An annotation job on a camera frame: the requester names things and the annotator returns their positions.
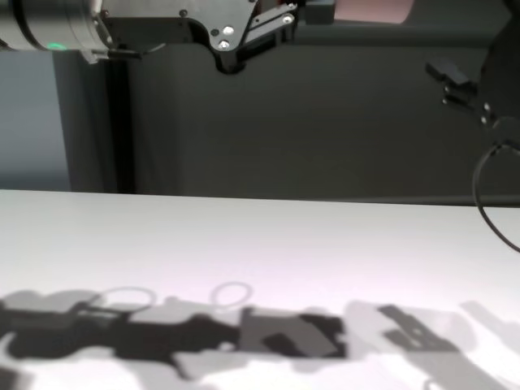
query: black mount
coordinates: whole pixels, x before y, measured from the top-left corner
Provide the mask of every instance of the black mount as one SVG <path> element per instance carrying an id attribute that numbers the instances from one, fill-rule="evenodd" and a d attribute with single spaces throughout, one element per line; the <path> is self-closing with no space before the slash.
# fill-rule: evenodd
<path id="1" fill-rule="evenodd" d="M 519 42 L 520 17 L 513 14 L 492 43 L 478 83 L 447 59 L 427 64 L 428 74 L 442 84 L 443 104 L 470 113 L 494 144 L 507 144 L 516 150 L 520 150 Z"/>

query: screw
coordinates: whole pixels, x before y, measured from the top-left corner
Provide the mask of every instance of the screw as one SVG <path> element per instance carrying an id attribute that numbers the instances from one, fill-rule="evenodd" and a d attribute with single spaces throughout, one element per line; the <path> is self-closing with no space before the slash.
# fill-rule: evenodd
<path id="1" fill-rule="evenodd" d="M 231 26 L 226 26 L 226 27 L 224 27 L 222 32 L 224 35 L 233 35 L 233 33 L 235 32 L 235 29 Z"/>
<path id="2" fill-rule="evenodd" d="M 219 43 L 219 49 L 220 50 L 227 50 L 229 49 L 229 42 L 228 41 L 220 41 Z"/>
<path id="3" fill-rule="evenodd" d="M 292 15 L 286 15 L 284 16 L 284 23 L 285 24 L 290 24 L 294 21 L 294 16 Z"/>

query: silver metal housing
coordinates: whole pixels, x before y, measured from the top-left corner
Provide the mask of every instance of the silver metal housing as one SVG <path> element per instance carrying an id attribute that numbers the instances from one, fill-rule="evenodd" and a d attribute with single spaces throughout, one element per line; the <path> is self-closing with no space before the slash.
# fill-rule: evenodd
<path id="1" fill-rule="evenodd" d="M 35 50 L 18 25 L 12 2 L 13 0 L 0 0 L 0 40 L 14 50 Z"/>
<path id="2" fill-rule="evenodd" d="M 14 2 L 18 15 L 12 9 Z M 96 21 L 101 4 L 101 0 L 0 0 L 0 39 L 15 50 L 107 50 Z"/>

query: green led light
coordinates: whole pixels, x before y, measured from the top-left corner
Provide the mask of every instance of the green led light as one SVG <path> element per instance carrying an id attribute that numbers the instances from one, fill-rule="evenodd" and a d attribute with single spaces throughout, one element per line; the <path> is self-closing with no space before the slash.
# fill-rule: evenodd
<path id="1" fill-rule="evenodd" d="M 67 50 L 67 47 L 65 45 L 62 45 L 61 43 L 51 42 L 49 45 L 47 45 L 47 49 L 63 51 L 63 50 Z"/>

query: white tabletop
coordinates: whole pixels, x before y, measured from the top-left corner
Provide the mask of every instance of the white tabletop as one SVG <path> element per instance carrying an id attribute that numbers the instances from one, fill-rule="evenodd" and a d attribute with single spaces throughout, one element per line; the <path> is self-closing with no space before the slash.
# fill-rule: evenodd
<path id="1" fill-rule="evenodd" d="M 520 210 L 490 215 L 520 242 Z M 2 191 L 0 258 L 0 334 L 2 318 L 9 323 L 0 387 L 3 371 L 22 375 L 16 390 L 520 385 L 520 255 L 474 208 Z M 127 289 L 92 306 L 135 309 L 151 291 L 154 307 L 118 327 L 117 314 L 71 314 L 114 288 Z M 35 319 L 42 311 L 57 313 L 58 325 Z M 171 351 L 185 379 L 144 355 L 128 358 L 150 337 L 170 342 L 165 327 L 191 334 L 179 324 L 197 314 L 211 327 Z M 303 314 L 339 319 L 346 332 L 332 331 L 332 341 Z M 91 317 L 111 336 L 80 333 L 85 348 L 70 356 L 38 355 Z M 219 340 L 215 324 L 236 329 L 238 344 L 206 348 L 206 338 Z M 126 352 L 107 346 L 128 329 Z M 271 350 L 266 340 L 276 337 L 305 356 Z"/>

